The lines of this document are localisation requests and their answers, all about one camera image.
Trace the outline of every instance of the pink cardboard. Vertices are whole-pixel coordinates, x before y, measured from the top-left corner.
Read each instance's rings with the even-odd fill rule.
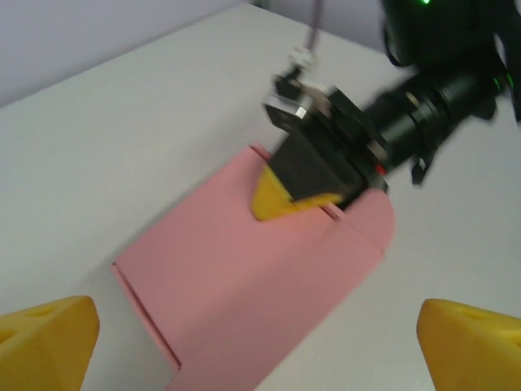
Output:
[[[251,147],[131,244],[113,270],[180,371],[168,390],[254,389],[383,259],[387,196],[258,222]]]

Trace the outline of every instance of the pink folded paper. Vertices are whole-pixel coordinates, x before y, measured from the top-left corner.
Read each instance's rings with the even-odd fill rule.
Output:
[[[367,191],[258,222],[250,147],[172,209],[113,270],[177,370],[167,390],[254,389],[383,259],[394,213]]]

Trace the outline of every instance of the white table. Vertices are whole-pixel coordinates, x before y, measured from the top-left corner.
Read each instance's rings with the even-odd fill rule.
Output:
[[[102,331],[84,390],[162,390],[172,373],[109,270],[167,208],[249,143],[283,133],[261,108],[305,26],[242,5],[0,110],[0,313],[91,295]],[[400,72],[320,37],[319,77],[357,103]],[[471,120],[425,187],[390,178],[385,262],[260,390],[433,389],[415,334],[441,297],[521,316],[521,133],[510,103]]]

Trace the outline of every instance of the cable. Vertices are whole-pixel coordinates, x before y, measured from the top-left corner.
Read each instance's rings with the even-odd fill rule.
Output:
[[[320,25],[322,22],[322,13],[324,11],[324,1],[323,0],[315,0],[313,5],[313,14],[311,23],[309,24],[309,35],[308,41],[306,42],[306,49],[309,51],[314,51],[315,46],[317,44],[317,35],[318,30],[320,29]]]

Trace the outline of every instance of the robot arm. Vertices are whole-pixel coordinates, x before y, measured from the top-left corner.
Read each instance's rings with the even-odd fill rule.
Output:
[[[370,187],[387,189],[385,174],[409,160],[420,185],[452,132],[470,116],[491,120],[506,89],[520,121],[521,16],[514,0],[500,2],[502,9],[497,0],[382,0],[387,55],[416,73],[362,108],[334,87],[307,85],[312,48],[308,61],[294,57],[265,101],[269,119],[288,136],[258,182],[256,217],[330,202],[345,209]]]

